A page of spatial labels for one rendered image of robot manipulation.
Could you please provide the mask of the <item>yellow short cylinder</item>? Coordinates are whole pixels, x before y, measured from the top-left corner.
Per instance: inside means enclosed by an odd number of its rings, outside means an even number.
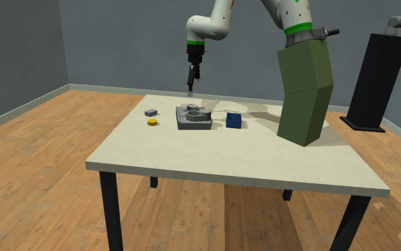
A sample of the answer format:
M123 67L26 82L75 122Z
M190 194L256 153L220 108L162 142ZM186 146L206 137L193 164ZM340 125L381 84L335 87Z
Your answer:
M149 126L156 126L157 125L157 120L156 119L149 119L149 120L147 120L147 124Z

